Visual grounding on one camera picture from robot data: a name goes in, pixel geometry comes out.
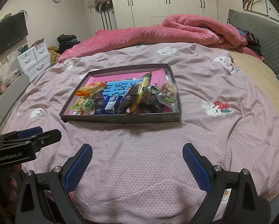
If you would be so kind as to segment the person's left hand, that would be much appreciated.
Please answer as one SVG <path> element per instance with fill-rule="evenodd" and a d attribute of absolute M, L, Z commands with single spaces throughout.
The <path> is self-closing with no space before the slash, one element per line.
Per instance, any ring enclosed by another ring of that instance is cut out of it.
<path fill-rule="evenodd" d="M 0 223 L 15 222 L 18 184 L 13 175 L 17 175 L 21 169 L 21 164 L 0 169 Z"/>

